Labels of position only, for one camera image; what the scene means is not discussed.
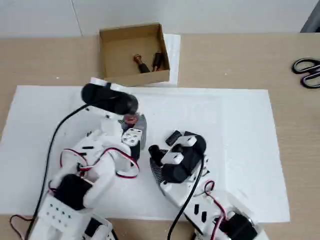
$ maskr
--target white foam board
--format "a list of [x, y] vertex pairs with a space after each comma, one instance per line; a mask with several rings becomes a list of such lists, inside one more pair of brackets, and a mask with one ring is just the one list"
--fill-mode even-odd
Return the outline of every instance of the white foam board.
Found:
[[[4, 166], [0, 182], [2, 194], [7, 196], [0, 200], [0, 213], [32, 213], [49, 139], [59, 120], [82, 104], [80, 90], [65, 86], [17, 87], [0, 143]], [[126, 91], [138, 98], [139, 111], [146, 115], [147, 147], [165, 147], [164, 139], [174, 129], [203, 135], [218, 188], [236, 195], [260, 222], [290, 220], [266, 90], [130, 87]], [[61, 149], [72, 147], [98, 123], [97, 117], [82, 112], [63, 126], [52, 154], [51, 176], [58, 169]], [[142, 152], [137, 179], [116, 180], [98, 208], [101, 214], [111, 218], [173, 219], [177, 209], [158, 189], [148, 158], [147, 152]]]

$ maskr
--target black scissors handle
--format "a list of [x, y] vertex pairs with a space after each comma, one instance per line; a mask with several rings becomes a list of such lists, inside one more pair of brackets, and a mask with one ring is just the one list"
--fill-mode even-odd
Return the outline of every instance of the black scissors handle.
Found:
[[320, 71], [315, 71], [311, 73], [310, 75], [304, 76], [301, 78], [301, 85], [304, 86], [307, 89], [320, 89], [320, 84], [310, 85], [308, 84], [308, 81], [311, 79], [315, 79], [317, 77], [320, 77]]
[[[305, 68], [301, 68], [301, 69], [297, 68], [298, 65], [301, 63], [311, 63], [313, 65], [305, 67]], [[295, 74], [305, 74], [305, 73], [312, 74], [315, 71], [317, 71], [318, 69], [320, 69], [320, 61], [317, 59], [314, 59], [314, 58], [310, 58], [310, 57], [301, 58], [292, 64], [291, 69], [292, 69], [292, 72]]]

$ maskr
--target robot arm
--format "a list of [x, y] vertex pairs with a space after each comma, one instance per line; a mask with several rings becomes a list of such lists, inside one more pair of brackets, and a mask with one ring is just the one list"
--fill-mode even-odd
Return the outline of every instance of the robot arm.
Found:
[[[92, 103], [89, 114], [103, 116], [100, 128], [88, 133], [73, 148], [62, 151], [61, 169], [50, 182], [53, 191], [41, 205], [30, 240], [82, 240], [83, 236], [92, 240], [117, 239], [111, 223], [95, 215], [94, 208], [115, 175], [138, 175], [136, 161], [143, 147], [140, 142], [146, 135], [146, 121], [136, 113], [137, 99], [113, 90], [109, 83], [89, 83], [81, 94], [84, 102]], [[126, 115], [137, 121], [120, 121]]]
[[157, 145], [149, 148], [150, 166], [162, 193], [181, 208], [200, 174], [200, 162], [204, 161], [200, 181], [183, 212], [195, 228], [193, 239], [268, 240], [261, 225], [253, 222], [253, 213], [247, 207], [230, 193], [214, 190], [204, 138], [191, 132], [185, 132], [184, 136], [175, 132], [175, 136], [168, 138], [172, 142], [169, 150]]

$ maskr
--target cardboard box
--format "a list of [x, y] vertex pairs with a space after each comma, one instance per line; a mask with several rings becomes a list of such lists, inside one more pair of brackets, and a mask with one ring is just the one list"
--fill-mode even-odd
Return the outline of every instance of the cardboard box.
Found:
[[[133, 25], [100, 30], [100, 48], [103, 78], [125, 86], [139, 86], [169, 81], [169, 59], [162, 26], [159, 23]], [[161, 70], [152, 72], [155, 53], [162, 52], [164, 59]], [[140, 73], [134, 55], [151, 72]]]

